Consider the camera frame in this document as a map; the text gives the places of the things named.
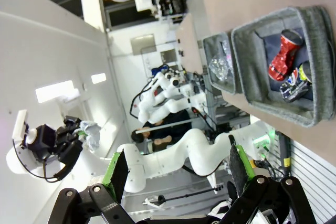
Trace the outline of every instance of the workstation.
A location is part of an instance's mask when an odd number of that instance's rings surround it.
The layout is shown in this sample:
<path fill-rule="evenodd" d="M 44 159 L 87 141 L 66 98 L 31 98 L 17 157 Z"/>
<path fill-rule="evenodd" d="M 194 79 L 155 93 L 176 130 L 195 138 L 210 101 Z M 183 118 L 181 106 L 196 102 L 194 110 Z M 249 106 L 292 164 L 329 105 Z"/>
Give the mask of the workstation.
<path fill-rule="evenodd" d="M 335 223 L 335 0 L 174 3 L 0 0 L 1 219 Z"/>

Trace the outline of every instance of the gray fabric basket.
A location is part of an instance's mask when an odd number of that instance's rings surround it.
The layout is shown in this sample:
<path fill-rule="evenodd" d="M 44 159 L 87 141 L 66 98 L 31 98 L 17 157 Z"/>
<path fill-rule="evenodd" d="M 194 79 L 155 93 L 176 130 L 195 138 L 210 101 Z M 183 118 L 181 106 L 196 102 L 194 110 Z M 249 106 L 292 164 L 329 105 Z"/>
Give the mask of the gray fabric basket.
<path fill-rule="evenodd" d="M 236 59 L 233 54 L 232 43 L 230 39 L 230 33 L 220 33 L 214 36 L 207 37 L 203 40 L 203 46 L 207 61 L 207 70 L 210 76 L 210 83 L 215 88 L 228 92 L 230 94 L 242 93 L 242 86 L 240 85 L 240 79 L 237 70 L 237 63 Z M 217 55 L 221 54 L 224 56 L 224 51 L 222 48 L 222 43 L 226 41 L 227 44 L 230 46 L 230 53 L 232 57 L 232 66 L 233 70 L 229 74 L 228 78 L 225 81 L 219 80 L 216 75 L 209 69 L 209 63 L 211 62 L 212 58 Z"/>
<path fill-rule="evenodd" d="M 301 98 L 286 103 L 279 92 L 270 88 L 264 38 L 281 34 L 284 29 L 303 31 L 312 72 L 312 100 Z M 334 40 L 323 7 L 287 7 L 270 13 L 235 28 L 232 44 L 243 93 L 250 105 L 304 127 L 333 117 Z"/>

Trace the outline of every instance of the cable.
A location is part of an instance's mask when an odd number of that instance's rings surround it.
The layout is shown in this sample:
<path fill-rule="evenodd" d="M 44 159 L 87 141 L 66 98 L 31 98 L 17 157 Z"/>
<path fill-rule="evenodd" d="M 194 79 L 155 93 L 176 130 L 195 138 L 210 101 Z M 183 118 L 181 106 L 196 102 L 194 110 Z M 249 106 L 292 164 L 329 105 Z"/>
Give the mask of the cable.
<path fill-rule="evenodd" d="M 198 74 L 198 73 L 196 73 L 196 72 L 194 72 L 193 75 L 197 77 L 197 81 L 199 82 L 199 87 L 202 89 L 202 85 L 201 85 L 201 75 Z M 205 83 L 204 83 L 204 85 L 203 85 L 203 88 L 204 88 L 206 91 L 210 92 L 210 93 L 214 96 L 214 98 L 216 98 L 216 103 L 215 103 L 214 105 L 212 105 L 212 106 L 207 106 L 207 105 L 205 105 L 205 104 L 203 103 L 203 106 L 206 106 L 207 108 L 214 108 L 214 107 L 216 107 L 216 106 L 218 105 L 218 103 L 219 103 L 219 98 L 218 98 L 218 96 L 217 96 L 213 91 L 209 90 L 209 89 L 205 86 Z"/>
<path fill-rule="evenodd" d="M 182 198 L 188 198 L 188 197 L 192 197 L 192 196 L 195 196 L 195 195 L 199 195 L 199 194 L 204 194 L 204 193 L 208 193 L 210 191 L 220 191 L 224 188 L 223 185 L 219 185 L 217 186 L 216 188 L 211 188 L 211 189 L 206 189 L 206 190 L 203 190 L 203 191 L 198 191 L 196 193 L 192 193 L 192 194 L 185 194 L 185 195 L 181 195 L 181 196 L 177 196 L 177 197 L 173 197 L 173 198 L 164 198 L 163 195 L 159 195 L 159 199 L 161 200 L 158 200 L 158 201 L 153 201 L 151 202 L 152 204 L 163 204 L 167 201 L 171 201 L 171 200 L 177 200 L 177 199 L 182 199 Z"/>
<path fill-rule="evenodd" d="M 14 139 L 12 139 L 12 141 L 13 141 L 13 147 L 14 147 L 14 151 L 15 151 L 16 157 L 17 157 L 17 159 L 20 161 L 20 163 L 21 163 L 21 165 L 23 166 L 23 168 L 24 168 L 28 173 L 30 173 L 31 175 L 33 175 L 34 177 L 37 177 L 37 178 L 43 178 L 43 179 L 53 179 L 53 178 L 54 178 L 54 177 L 48 177 L 48 178 L 47 178 L 46 176 L 42 177 L 42 176 L 38 176 L 38 175 L 32 173 L 32 172 L 25 166 L 25 164 L 22 162 L 22 160 L 20 159 L 19 154 L 17 153 L 16 147 L 15 147 Z"/>
<path fill-rule="evenodd" d="M 145 92 L 145 88 L 147 88 L 148 87 L 148 85 L 150 84 L 152 82 L 152 80 L 151 81 L 149 81 L 149 82 L 147 82 L 147 84 L 142 88 L 142 90 L 140 91 L 140 96 L 139 96 L 139 100 L 141 101 L 141 94 L 142 93 L 144 93 Z"/>
<path fill-rule="evenodd" d="M 217 126 L 217 123 L 204 110 L 203 112 Z"/>
<path fill-rule="evenodd" d="M 46 160 L 44 159 L 43 160 L 43 175 L 44 175 L 44 178 L 45 178 L 45 181 L 48 182 L 48 183 L 56 183 L 56 182 L 59 182 L 59 179 L 57 180 L 54 180 L 54 181 L 49 181 L 48 178 L 47 178 L 47 171 L 46 171 Z"/>
<path fill-rule="evenodd" d="M 187 167 L 186 165 L 183 165 L 181 168 L 184 169 L 185 171 L 187 171 L 187 172 L 189 172 L 189 173 L 197 176 L 197 177 L 202 177 L 203 178 L 203 176 L 198 175 L 197 173 L 195 173 L 194 170 L 192 170 L 191 168 Z"/>
<path fill-rule="evenodd" d="M 190 196 L 195 196 L 195 195 L 199 195 L 199 194 L 208 193 L 209 191 L 219 191 L 219 190 L 221 190 L 223 188 L 224 188 L 224 186 L 220 185 L 220 186 L 217 186 L 216 188 L 206 189 L 206 190 L 203 190 L 203 191 L 198 191 L 196 193 L 186 194 L 186 195 L 183 195 L 183 196 L 177 196 L 177 197 L 173 197 L 173 198 L 168 198 L 168 199 L 165 199 L 165 201 L 171 201 L 171 200 L 176 200 L 176 199 L 188 198 Z"/>
<path fill-rule="evenodd" d="M 285 176 L 281 170 L 274 168 L 266 158 L 263 161 L 255 161 L 255 164 L 257 167 L 268 170 L 273 180 L 278 180 Z M 281 173 L 282 177 L 277 177 L 276 171 Z"/>
<path fill-rule="evenodd" d="M 149 87 L 149 88 L 146 89 L 146 90 L 142 90 L 139 94 L 137 94 L 137 95 L 133 98 L 133 100 L 132 100 L 132 102 L 131 102 L 131 107 L 130 107 L 130 115 L 131 115 L 132 117 L 138 119 L 138 117 L 132 113 L 133 105 L 134 105 L 134 102 L 135 102 L 136 98 L 139 97 L 139 96 L 141 96 L 143 93 L 147 92 L 147 91 L 150 90 L 150 89 L 151 89 L 151 87 Z"/>
<path fill-rule="evenodd" d="M 216 132 L 215 130 L 214 130 L 214 128 L 212 128 L 211 126 L 210 126 L 210 124 L 208 123 L 208 121 L 203 117 L 203 115 L 200 113 L 200 111 L 197 109 L 197 108 L 192 108 L 192 110 L 193 111 L 196 111 L 200 116 L 201 116 L 201 118 L 203 119 L 203 121 L 206 123 L 206 125 L 208 125 L 208 127 L 213 131 L 213 132 Z"/>
<path fill-rule="evenodd" d="M 264 146 L 264 149 L 265 149 L 269 154 L 271 154 L 272 156 L 276 157 L 278 160 L 281 161 L 281 158 L 278 157 L 277 155 L 275 155 L 274 153 L 270 152 L 269 149 L 268 149 L 266 146 Z"/>

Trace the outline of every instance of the wooden table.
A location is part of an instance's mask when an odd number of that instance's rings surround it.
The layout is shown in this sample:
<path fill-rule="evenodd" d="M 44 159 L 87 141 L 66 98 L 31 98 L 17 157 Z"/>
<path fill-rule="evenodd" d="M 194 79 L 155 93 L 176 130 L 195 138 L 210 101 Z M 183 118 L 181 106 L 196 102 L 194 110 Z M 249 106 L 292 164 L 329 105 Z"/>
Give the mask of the wooden table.
<path fill-rule="evenodd" d="M 183 51 L 181 62 L 188 72 L 203 74 L 203 64 L 199 53 L 197 37 L 193 17 L 188 13 L 176 31 L 176 37 L 180 40 L 179 50 Z"/>
<path fill-rule="evenodd" d="M 228 31 L 286 6 L 323 5 L 332 19 L 336 37 L 336 0 L 204 0 L 212 34 Z M 222 93 L 224 100 L 274 126 L 336 166 L 336 119 L 304 128 L 248 105 L 242 94 Z"/>

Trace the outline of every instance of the metal rack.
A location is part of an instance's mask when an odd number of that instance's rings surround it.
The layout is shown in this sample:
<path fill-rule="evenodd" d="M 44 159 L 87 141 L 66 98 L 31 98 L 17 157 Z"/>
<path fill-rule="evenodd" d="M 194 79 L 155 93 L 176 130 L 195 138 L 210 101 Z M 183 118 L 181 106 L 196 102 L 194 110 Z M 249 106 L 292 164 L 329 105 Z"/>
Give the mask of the metal rack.
<path fill-rule="evenodd" d="M 185 0 L 170 0 L 171 2 L 168 4 L 169 14 L 163 10 L 160 3 L 161 1 L 162 0 L 135 0 L 135 4 L 138 12 L 150 9 L 153 16 L 161 22 L 180 23 L 186 14 Z"/>

